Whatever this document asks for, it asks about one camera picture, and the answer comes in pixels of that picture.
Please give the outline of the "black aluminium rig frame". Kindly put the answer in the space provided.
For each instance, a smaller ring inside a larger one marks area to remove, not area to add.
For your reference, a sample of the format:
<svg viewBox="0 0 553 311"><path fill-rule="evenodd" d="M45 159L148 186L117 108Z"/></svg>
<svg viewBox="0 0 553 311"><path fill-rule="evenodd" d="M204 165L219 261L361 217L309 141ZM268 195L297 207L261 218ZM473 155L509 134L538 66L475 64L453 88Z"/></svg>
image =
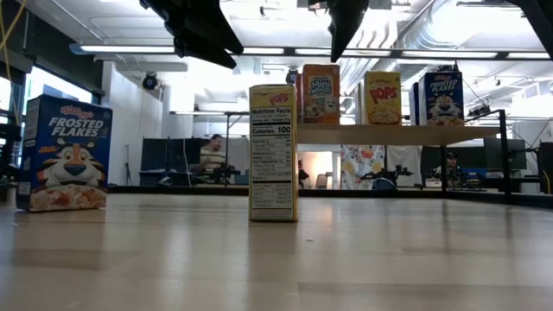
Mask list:
<svg viewBox="0 0 553 311"><path fill-rule="evenodd" d="M248 196L248 187L157 187L157 186L113 186L108 187L109 194L183 194L183 195L221 195ZM431 190L317 190L300 189L299 196L305 198L342 198L342 199L426 199L426 200L465 200L489 204L504 204L553 210L553 196L505 194L490 192Z"/></svg>

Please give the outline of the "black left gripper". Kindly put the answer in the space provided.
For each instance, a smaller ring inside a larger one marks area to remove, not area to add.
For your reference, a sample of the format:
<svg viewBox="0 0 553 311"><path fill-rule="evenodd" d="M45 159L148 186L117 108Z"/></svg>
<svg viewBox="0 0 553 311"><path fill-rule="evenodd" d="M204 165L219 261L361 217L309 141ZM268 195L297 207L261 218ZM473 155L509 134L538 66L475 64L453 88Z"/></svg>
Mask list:
<svg viewBox="0 0 553 311"><path fill-rule="evenodd" d="M237 63L226 50L242 54L244 47L223 14L219 0L138 0L154 11L174 38L175 54L193 57L226 68ZM188 44L182 39L203 40Z"/></svg>

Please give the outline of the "black partition screen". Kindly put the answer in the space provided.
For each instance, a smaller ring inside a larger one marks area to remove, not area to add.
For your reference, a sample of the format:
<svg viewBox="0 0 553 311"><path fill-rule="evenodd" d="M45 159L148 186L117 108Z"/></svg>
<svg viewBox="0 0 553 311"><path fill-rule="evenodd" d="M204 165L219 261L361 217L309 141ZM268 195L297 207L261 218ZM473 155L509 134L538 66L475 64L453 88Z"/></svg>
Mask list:
<svg viewBox="0 0 553 311"><path fill-rule="evenodd" d="M140 186L191 187L201 184L201 138L144 138Z"/></svg>

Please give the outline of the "black-framed wooden shelf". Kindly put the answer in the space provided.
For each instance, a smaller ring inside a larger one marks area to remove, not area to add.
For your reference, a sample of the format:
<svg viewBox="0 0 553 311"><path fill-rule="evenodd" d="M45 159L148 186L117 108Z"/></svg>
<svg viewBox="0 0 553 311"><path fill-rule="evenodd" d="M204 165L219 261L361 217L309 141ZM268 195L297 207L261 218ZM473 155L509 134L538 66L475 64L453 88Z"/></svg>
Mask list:
<svg viewBox="0 0 553 311"><path fill-rule="evenodd" d="M446 169L447 146L463 143L477 138L486 138L500 134L501 159L504 182L502 199L486 199L498 204L514 205L515 197L511 190L510 163L506 153L506 115L505 110L496 110L478 117L469 118L468 122L497 115L499 126L402 126L402 125L337 125L337 124L299 124L296 141L299 144L319 145L384 145L384 146L438 146L440 148L442 172ZM348 194L315 194L315 190L301 190L303 197L337 197L337 198L386 198L386 199L435 199L435 200L476 200L484 201L484 194L469 194L448 191L447 176L441 178L442 186L438 191L377 191L372 194L361 194L360 191L349 191Z"/></svg>

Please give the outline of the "black monitor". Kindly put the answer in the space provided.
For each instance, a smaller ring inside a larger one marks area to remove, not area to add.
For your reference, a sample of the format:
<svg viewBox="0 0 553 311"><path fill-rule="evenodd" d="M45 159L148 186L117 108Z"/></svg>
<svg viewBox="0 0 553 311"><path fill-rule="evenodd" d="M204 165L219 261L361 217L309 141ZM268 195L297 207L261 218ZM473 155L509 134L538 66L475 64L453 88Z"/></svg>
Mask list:
<svg viewBox="0 0 553 311"><path fill-rule="evenodd" d="M503 168L503 155L507 156L510 169L527 169L526 147L523 140L507 139L507 149L504 152L500 138L485 138L484 149L486 165L490 169Z"/></svg>

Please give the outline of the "colourful patterned cloth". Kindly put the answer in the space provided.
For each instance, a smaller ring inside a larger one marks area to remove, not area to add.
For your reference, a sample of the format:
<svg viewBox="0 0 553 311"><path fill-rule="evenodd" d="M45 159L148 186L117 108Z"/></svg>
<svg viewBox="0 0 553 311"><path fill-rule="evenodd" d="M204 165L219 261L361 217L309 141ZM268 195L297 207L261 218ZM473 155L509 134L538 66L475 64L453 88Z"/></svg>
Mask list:
<svg viewBox="0 0 553 311"><path fill-rule="evenodd" d="M371 190L372 180L363 180L369 173L384 167L383 145L340 146L340 188L342 190Z"/></svg>

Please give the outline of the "long ceiling light fixture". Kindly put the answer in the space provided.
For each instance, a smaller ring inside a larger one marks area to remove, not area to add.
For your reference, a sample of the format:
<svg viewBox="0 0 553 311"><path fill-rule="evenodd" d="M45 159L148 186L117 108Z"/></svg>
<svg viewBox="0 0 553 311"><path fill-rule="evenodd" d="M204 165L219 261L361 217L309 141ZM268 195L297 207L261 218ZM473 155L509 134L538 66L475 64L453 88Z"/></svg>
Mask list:
<svg viewBox="0 0 553 311"><path fill-rule="evenodd" d="M173 46L132 46L132 45L81 45L70 44L74 54L175 54ZM243 54L260 55L330 55L329 48L267 48L247 47Z"/></svg>
<svg viewBox="0 0 553 311"><path fill-rule="evenodd" d="M429 60L551 60L548 53L536 51L347 49L343 56Z"/></svg>

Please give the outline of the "white cloth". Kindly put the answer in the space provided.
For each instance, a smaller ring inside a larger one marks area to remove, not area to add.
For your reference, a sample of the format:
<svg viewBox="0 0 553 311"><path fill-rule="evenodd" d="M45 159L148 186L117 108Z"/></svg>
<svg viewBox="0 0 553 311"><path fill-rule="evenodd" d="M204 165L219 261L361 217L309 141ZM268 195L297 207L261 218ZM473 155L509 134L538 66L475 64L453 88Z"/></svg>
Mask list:
<svg viewBox="0 0 553 311"><path fill-rule="evenodd" d="M395 170L398 165L407 168L410 176L399 175L397 185L399 187L414 187L423 184L421 173L422 146L392 146L386 147L387 166L389 170Z"/></svg>

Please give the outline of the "person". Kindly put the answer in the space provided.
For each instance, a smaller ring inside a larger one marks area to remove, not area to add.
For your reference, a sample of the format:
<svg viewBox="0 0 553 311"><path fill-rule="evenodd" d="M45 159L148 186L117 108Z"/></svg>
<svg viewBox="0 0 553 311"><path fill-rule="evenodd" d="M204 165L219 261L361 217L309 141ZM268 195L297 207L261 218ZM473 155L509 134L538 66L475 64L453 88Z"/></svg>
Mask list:
<svg viewBox="0 0 553 311"><path fill-rule="evenodd" d="M462 187L466 183L466 177L462 169L457 165L457 154L448 152L446 160L446 173L442 172L441 167L436 167L433 171L434 177L441 179L445 175L448 187Z"/></svg>
<svg viewBox="0 0 553 311"><path fill-rule="evenodd" d="M226 168L226 153L222 149L223 137L214 134L208 143L200 148L200 173L208 182L220 184Z"/></svg>

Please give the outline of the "black equipment box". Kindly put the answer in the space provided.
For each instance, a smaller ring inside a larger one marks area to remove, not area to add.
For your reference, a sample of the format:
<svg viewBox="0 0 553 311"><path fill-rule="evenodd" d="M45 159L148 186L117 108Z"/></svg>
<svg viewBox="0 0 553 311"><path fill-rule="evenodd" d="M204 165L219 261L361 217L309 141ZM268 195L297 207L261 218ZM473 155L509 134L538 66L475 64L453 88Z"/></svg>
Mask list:
<svg viewBox="0 0 553 311"><path fill-rule="evenodd" d="M540 143L538 170L540 191L544 194L553 195L553 143Z"/></svg>

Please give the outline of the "black-framed background table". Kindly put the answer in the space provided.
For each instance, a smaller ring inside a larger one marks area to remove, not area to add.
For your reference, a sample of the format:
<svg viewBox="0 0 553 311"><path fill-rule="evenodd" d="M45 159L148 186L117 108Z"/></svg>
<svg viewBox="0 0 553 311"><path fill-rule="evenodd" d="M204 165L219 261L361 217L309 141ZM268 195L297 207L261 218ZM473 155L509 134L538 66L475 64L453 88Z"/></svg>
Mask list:
<svg viewBox="0 0 553 311"><path fill-rule="evenodd" d="M222 186L241 187L247 183L249 164L246 157L249 155L250 126L246 123L249 114L245 111L176 111L179 117L192 118L192 131L186 138L201 138L207 140L214 134L223 137L222 149L226 153L226 168L220 184L208 182L199 175L199 187Z"/></svg>

